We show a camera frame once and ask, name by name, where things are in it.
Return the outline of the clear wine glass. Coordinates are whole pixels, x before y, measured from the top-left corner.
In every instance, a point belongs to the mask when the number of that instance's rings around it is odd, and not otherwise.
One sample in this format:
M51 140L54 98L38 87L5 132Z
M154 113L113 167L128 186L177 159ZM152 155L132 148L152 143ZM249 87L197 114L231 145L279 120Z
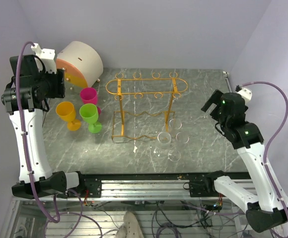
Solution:
M168 132L160 132L156 137L153 155L158 159L167 157L171 147L171 135Z
M169 121L169 130L179 130L182 127L182 122L180 119L173 118Z
M173 148L168 152L168 159L172 162L178 162L181 159L181 154L185 149L185 146L189 142L189 135L186 132L179 132L175 136L175 144Z

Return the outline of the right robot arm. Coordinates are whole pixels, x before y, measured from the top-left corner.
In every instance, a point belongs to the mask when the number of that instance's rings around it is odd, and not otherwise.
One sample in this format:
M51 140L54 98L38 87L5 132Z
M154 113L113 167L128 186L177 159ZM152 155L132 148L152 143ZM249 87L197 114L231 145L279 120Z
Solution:
M246 101L250 98L248 93L223 93L215 90L201 110L206 112L215 104L210 115L220 125L223 136L244 162L256 194L236 184L222 171L206 176L204 190L209 196L218 193L226 196L245 213L251 228L261 233L288 223L288 196L266 156L266 147L259 128L245 120L248 109Z

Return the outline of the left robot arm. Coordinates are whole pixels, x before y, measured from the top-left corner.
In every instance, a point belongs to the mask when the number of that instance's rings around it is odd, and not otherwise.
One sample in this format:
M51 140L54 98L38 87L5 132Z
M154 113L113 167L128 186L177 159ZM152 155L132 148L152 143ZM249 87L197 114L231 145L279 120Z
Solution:
M75 197L86 192L79 172L53 172L43 139L43 116L49 111L47 99L64 98L64 71L47 69L47 63L35 55L24 55L20 66L19 89L13 76L1 101L12 122L19 152L19 181L14 185L15 197L33 199L69 190Z

